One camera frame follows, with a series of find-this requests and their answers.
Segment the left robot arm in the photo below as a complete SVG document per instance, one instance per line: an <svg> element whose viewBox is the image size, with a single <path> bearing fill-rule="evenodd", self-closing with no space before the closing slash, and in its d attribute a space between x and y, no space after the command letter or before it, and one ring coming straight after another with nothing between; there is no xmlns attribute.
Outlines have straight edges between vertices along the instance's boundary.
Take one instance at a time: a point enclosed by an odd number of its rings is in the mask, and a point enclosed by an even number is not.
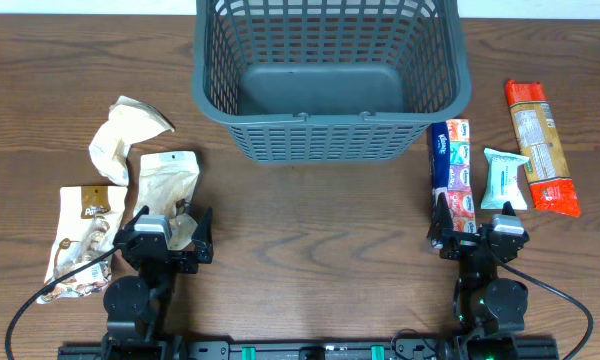
<svg viewBox="0 0 600 360"><path fill-rule="evenodd" d="M141 210L114 238L122 258L137 271L115 280L106 290L103 305L108 314L103 340L104 359L186 359L187 346L180 335L163 332L176 276L195 274L213 259L211 224L207 208L193 231L187 233L192 250L171 250L169 220Z"/></svg>

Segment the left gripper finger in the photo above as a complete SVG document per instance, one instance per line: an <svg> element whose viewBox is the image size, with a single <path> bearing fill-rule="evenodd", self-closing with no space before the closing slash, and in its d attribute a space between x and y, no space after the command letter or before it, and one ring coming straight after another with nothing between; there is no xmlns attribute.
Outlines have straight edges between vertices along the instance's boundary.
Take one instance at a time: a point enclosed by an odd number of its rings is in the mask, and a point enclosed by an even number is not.
<svg viewBox="0 0 600 360"><path fill-rule="evenodd" d="M208 207L202 218L199 220L195 231L191 236L191 241L195 250L211 250L213 247L212 240L212 219L213 209Z"/></svg>
<svg viewBox="0 0 600 360"><path fill-rule="evenodd" d="M144 205L141 209L134 215L134 217L123 227L124 231L133 231L135 228L135 224L138 220L144 216L149 214L149 207Z"/></svg>

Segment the orange spaghetti package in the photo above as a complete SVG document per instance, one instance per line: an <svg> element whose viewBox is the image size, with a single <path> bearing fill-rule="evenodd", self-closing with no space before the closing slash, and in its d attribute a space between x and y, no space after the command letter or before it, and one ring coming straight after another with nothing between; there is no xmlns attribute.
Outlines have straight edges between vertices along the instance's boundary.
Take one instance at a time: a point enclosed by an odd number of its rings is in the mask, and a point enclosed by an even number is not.
<svg viewBox="0 0 600 360"><path fill-rule="evenodd" d="M505 93L534 208L579 217L581 207L555 119L540 82L510 80Z"/></svg>

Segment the Kleenex tissue multipack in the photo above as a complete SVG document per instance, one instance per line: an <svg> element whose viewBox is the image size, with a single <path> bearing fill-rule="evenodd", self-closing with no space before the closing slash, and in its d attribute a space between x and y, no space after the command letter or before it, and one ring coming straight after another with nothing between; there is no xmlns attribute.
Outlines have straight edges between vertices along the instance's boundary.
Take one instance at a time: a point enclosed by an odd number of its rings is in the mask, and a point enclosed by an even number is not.
<svg viewBox="0 0 600 360"><path fill-rule="evenodd" d="M477 231L470 185L470 126L467 119L434 123L429 130L432 218L444 194L454 231Z"/></svg>

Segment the white brown pretzel bag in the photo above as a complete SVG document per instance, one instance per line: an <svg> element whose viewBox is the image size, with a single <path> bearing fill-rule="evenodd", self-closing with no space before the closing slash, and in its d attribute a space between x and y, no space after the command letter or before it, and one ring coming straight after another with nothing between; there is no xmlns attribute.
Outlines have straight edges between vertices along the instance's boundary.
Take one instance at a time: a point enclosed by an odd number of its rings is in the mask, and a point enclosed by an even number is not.
<svg viewBox="0 0 600 360"><path fill-rule="evenodd" d="M91 264L113 248L119 229L127 189L120 186L72 186L60 189L60 214L56 238L51 247L44 283ZM112 278L111 259L90 265L86 270L55 285L36 299L47 304L59 298L79 298L106 289Z"/></svg>

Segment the white teal wipes packet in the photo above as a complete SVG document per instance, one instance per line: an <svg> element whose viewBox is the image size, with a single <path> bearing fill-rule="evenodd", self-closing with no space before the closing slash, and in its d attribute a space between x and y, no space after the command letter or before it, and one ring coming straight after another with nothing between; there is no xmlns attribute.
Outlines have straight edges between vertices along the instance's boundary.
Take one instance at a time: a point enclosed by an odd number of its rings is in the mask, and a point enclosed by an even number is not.
<svg viewBox="0 0 600 360"><path fill-rule="evenodd" d="M510 202L514 210L527 210L527 203L518 185L518 168L529 162L524 155L484 149L489 165L487 184L480 207L483 210L501 209Z"/></svg>

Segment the beige snack bag clear window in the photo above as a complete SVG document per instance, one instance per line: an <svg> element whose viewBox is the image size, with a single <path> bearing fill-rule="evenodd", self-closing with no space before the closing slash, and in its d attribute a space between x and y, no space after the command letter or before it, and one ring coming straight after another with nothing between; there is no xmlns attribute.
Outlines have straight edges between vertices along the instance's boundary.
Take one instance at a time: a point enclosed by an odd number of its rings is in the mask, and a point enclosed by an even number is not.
<svg viewBox="0 0 600 360"><path fill-rule="evenodd" d="M151 215L166 216L172 233L168 241L170 250L186 248L198 226L189 214L189 206L199 174L193 151L145 154L140 158L138 196L133 215L148 206Z"/></svg>

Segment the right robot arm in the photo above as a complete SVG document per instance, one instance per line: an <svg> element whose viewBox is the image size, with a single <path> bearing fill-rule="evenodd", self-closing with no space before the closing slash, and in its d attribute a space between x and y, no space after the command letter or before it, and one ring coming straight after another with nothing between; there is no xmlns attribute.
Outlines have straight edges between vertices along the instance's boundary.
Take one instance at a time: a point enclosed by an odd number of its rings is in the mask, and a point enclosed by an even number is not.
<svg viewBox="0 0 600 360"><path fill-rule="evenodd" d="M498 269L515 259L529 235L512 205L474 232L454 229L444 193L438 195L427 238L439 257L459 263L452 312L460 330L436 345L439 359L514 359L514 334L524 329L528 288L501 278Z"/></svg>

